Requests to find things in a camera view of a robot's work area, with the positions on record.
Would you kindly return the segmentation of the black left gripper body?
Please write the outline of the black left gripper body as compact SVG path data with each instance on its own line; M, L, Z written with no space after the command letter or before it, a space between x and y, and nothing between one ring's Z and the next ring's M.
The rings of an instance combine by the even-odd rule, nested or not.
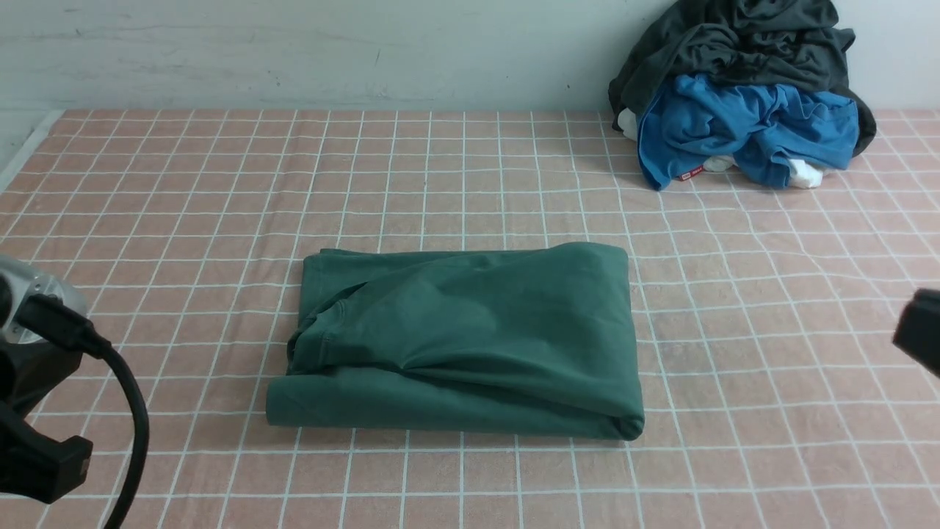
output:
M74 374L83 353L47 342L1 345L1 492L51 505L87 478L93 445L83 436L57 441L28 414Z

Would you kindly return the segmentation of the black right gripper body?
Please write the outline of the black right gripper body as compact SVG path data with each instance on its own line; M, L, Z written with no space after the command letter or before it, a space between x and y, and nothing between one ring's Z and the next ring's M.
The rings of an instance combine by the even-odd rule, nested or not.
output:
M939 378L939 334L939 290L917 289L900 314L893 345Z

